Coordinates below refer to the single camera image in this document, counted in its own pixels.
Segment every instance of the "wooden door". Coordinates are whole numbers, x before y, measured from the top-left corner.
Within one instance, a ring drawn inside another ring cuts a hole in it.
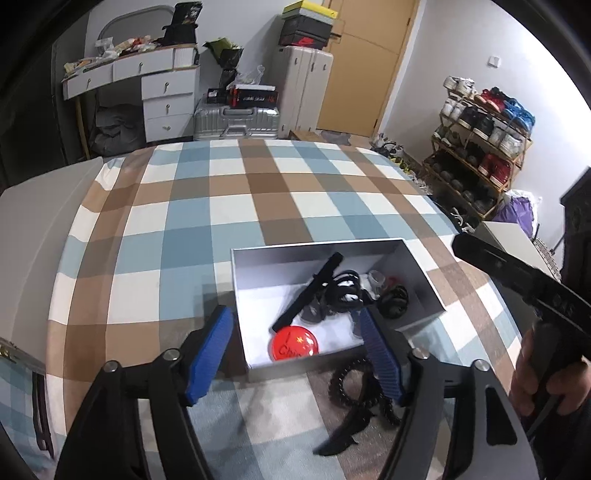
[[[388,101],[415,0],[331,0],[335,59],[318,128],[370,137]]]

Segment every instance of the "blue gripper pad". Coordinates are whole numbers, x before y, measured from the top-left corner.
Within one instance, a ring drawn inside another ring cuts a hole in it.
[[[191,405],[195,405],[197,400],[207,394],[230,341],[233,328],[234,316],[229,308],[224,307],[189,368],[185,396]]]
[[[369,360],[374,366],[374,372],[384,395],[400,404],[404,397],[404,388],[400,376],[400,364],[392,354],[386,340],[378,330],[374,318],[368,309],[362,309],[361,337],[365,344]]]

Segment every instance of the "human hand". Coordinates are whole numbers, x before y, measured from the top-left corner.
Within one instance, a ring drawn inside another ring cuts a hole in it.
[[[538,378],[530,365],[534,348],[533,331],[529,330],[521,341],[521,352],[511,379],[509,400],[516,411],[527,417],[534,411],[532,396],[538,391]],[[559,415],[576,411],[589,398],[591,391],[591,368],[584,360],[569,365],[548,379],[546,390],[550,395],[564,395],[558,406]]]

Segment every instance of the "purple bag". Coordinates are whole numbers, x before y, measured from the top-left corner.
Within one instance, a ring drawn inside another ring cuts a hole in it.
[[[534,212],[525,197],[511,197],[509,203],[499,208],[492,221],[517,223],[529,238],[534,236]]]

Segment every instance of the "checkered blanket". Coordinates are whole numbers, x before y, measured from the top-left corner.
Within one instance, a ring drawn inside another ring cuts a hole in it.
[[[54,285],[54,428],[66,434],[105,361],[152,361],[218,302],[232,306],[230,249],[262,245],[406,239],[447,310],[414,343],[444,361],[487,359],[508,388],[519,333],[489,278],[453,256],[454,234],[399,168],[362,148],[220,140],[113,159],[74,219]],[[326,376],[244,384],[233,376],[243,366],[236,335],[230,342],[222,370],[232,380],[216,382],[191,410],[216,478],[377,477],[392,431],[374,419],[359,447],[315,458],[311,450],[346,413],[329,403]]]
[[[53,478],[56,463],[39,449],[35,436],[32,374],[23,365],[0,357],[0,422],[37,477]]]

